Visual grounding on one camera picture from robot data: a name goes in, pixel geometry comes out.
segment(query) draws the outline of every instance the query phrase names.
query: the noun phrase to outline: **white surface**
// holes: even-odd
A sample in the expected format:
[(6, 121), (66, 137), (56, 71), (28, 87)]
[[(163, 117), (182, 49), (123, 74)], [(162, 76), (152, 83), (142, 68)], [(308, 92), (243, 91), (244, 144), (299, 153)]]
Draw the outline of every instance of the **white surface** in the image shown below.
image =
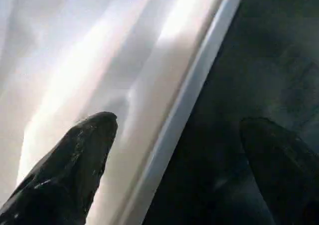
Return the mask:
[(220, 2), (0, 0), (0, 203), (75, 121), (106, 110), (119, 131), (87, 224), (124, 221)]

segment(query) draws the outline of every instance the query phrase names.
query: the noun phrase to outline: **dark background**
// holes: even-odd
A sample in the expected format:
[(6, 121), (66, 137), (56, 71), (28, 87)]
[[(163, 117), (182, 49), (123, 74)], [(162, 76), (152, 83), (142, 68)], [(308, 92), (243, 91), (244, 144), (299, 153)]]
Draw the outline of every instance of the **dark background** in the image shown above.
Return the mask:
[(319, 0), (242, 0), (144, 225), (274, 224), (238, 122), (263, 116), (319, 151)]

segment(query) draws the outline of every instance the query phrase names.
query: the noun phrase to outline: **white edge strip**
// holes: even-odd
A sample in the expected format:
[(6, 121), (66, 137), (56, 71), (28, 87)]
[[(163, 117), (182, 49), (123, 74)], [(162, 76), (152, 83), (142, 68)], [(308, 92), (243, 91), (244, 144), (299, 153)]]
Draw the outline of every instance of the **white edge strip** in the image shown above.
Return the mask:
[(133, 190), (119, 225), (143, 223), (174, 149), (188, 121), (203, 84), (217, 56), (241, 0), (222, 0), (220, 8), (198, 50), (179, 94), (148, 157), (145, 169)]

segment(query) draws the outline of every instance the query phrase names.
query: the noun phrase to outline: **dark floor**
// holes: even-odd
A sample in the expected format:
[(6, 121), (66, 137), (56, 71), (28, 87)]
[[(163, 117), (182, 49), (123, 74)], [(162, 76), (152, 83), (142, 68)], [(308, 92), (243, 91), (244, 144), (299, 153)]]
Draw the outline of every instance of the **dark floor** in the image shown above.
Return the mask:
[(319, 152), (319, 0), (243, 0), (144, 225), (274, 224), (238, 122), (263, 116)]

